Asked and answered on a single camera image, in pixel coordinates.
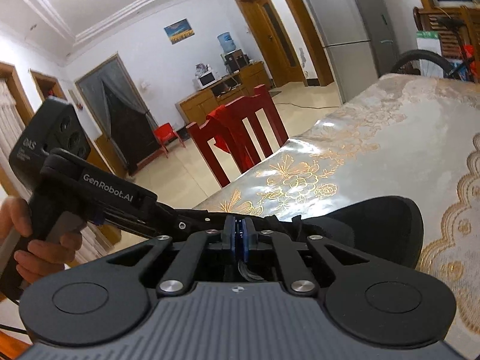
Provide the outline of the person's left hand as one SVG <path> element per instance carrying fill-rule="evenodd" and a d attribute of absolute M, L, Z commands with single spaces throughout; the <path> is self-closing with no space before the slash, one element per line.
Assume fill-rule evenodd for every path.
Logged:
<path fill-rule="evenodd" d="M 30 237 L 32 227 L 27 202 L 23 198 L 9 196 L 1 204 L 1 244 L 12 232 Z M 59 243 L 32 240 L 26 251 L 14 253 L 16 270 L 31 284 L 63 271 L 75 259 L 81 245 L 82 236 L 73 232 L 64 233 Z"/>

